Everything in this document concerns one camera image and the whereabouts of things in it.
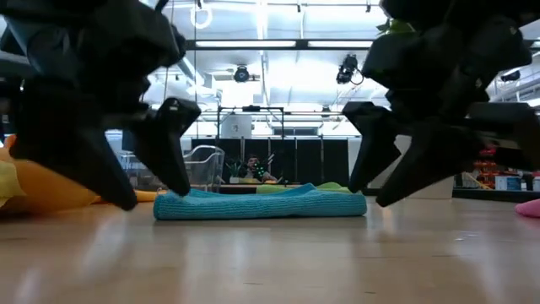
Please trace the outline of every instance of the orange object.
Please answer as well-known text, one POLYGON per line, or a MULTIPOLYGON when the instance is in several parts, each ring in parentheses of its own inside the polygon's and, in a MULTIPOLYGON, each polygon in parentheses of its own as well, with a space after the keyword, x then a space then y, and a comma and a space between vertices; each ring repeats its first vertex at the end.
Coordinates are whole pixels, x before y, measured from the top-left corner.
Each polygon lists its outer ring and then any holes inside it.
MULTIPOLYGON (((29 160, 9 154, 15 136, 0 148, 0 214, 43 214, 104 203, 78 183, 29 160)), ((157 193, 136 192, 139 202, 153 202, 157 193)))

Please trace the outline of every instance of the wooden floor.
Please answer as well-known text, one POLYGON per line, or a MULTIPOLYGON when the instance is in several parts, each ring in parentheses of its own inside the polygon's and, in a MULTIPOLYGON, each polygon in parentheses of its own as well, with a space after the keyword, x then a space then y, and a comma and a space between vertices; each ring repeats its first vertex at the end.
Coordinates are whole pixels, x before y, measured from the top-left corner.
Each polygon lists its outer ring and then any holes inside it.
POLYGON ((94 206, 0 223, 0 303, 540 303, 540 220, 513 204, 364 218, 155 222, 94 206))

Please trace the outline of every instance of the wire basket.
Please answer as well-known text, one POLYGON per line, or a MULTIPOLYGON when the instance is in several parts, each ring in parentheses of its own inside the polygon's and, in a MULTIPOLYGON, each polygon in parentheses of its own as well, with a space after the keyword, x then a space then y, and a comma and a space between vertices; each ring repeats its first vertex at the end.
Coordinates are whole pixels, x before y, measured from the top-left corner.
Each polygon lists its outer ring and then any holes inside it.
MULTIPOLYGON (((133 188, 144 191, 167 190, 166 185, 133 153, 121 151, 117 157, 133 188)), ((192 188, 217 193, 221 186, 224 159, 225 152, 211 145, 197 146, 184 155, 186 173, 192 188)))

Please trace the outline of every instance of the pink object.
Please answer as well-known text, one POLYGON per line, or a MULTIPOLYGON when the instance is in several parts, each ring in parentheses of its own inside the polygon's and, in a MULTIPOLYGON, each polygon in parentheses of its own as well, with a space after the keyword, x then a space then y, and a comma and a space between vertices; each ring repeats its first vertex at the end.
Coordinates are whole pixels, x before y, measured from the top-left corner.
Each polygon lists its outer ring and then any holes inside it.
POLYGON ((516 212, 526 217, 540 218, 540 199, 516 205, 516 212))

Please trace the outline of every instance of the teal towel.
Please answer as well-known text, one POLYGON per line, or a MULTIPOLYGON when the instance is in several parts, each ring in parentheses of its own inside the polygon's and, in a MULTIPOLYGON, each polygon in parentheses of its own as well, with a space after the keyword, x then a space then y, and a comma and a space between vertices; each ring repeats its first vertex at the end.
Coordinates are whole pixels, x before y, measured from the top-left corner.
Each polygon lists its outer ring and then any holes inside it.
POLYGON ((312 184, 269 194, 219 194, 192 189, 184 198, 172 192, 161 194, 154 204, 156 220, 360 216, 365 212, 364 195, 319 191, 312 184))

